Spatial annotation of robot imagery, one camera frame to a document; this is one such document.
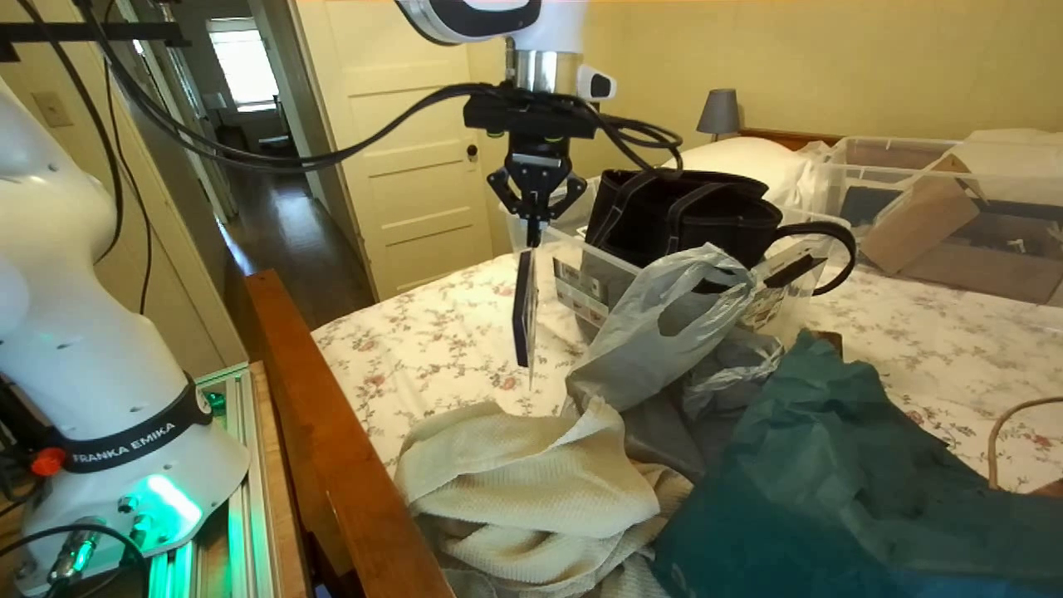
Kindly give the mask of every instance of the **teal fabric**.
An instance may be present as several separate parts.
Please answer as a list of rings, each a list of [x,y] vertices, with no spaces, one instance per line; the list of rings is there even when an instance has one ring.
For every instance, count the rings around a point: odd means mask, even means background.
[[[659,539],[671,596],[1063,596],[1063,502],[1004,495],[799,335]]]

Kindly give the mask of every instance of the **white robot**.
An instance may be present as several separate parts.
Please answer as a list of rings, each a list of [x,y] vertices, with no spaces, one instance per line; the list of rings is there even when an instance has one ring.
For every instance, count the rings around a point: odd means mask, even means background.
[[[61,432],[63,473],[23,536],[111,530],[159,556],[244,475],[156,325],[97,281],[116,210],[0,79],[0,371]],[[25,596],[120,565],[126,542],[70,530],[29,542]]]
[[[494,193],[530,223],[570,178],[568,137],[590,137],[586,101],[615,82],[577,65],[586,0],[400,0],[434,45],[511,37],[511,88],[473,97],[464,123],[509,134]],[[116,568],[123,551],[190,542],[244,475],[244,453],[216,432],[198,392],[149,320],[93,277],[116,213],[0,79],[0,375],[41,413],[65,453],[23,536],[47,591],[70,575]]]

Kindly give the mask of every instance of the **plastic bag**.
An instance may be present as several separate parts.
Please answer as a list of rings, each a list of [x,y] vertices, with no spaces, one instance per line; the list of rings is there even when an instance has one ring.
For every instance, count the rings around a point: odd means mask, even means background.
[[[610,305],[596,344],[568,371],[568,395],[576,402],[601,395],[620,413],[654,399],[721,345],[758,289],[758,277],[716,246],[654,260]]]

